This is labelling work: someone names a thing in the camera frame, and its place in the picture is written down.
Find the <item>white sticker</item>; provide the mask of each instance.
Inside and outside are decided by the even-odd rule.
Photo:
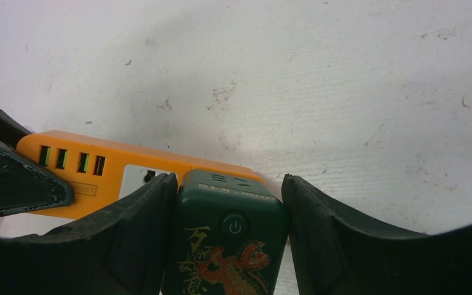
[[[172,172],[151,167],[126,165],[124,168],[124,175],[122,177],[122,185],[120,186],[119,199],[136,191],[149,180],[155,178],[161,173],[170,174]]]

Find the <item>power symbol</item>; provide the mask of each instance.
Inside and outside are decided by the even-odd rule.
[[[242,225],[238,224],[238,221],[234,221],[234,223],[231,223],[229,225],[229,232],[231,232],[232,234],[237,234],[241,231],[242,231]]]

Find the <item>orange plastic casing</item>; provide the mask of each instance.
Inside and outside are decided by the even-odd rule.
[[[172,171],[176,173],[179,182],[189,170],[202,169],[263,183],[249,168],[58,130],[25,136],[17,144],[17,151],[37,162],[41,146],[50,148],[46,168],[72,185],[75,198],[70,206],[32,212],[35,214],[78,219],[117,201],[124,168],[128,164]],[[59,149],[67,150],[64,169],[55,168]],[[94,175],[92,168],[86,173],[77,172],[81,153],[89,154],[89,167],[95,166],[97,156],[105,157],[101,176]]]

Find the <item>scratched white surface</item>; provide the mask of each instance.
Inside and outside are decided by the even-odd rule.
[[[472,1],[0,0],[0,107],[301,175],[407,229],[472,223]],[[29,216],[0,235],[57,223]]]

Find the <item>red dragon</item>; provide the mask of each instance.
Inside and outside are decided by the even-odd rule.
[[[270,263],[269,256],[261,251],[264,245],[263,242],[250,242],[236,255],[227,258],[223,258],[223,247],[214,248],[209,260],[198,265],[200,279],[223,284],[227,295],[267,295],[269,286],[259,273]],[[210,264],[216,269],[209,270]]]

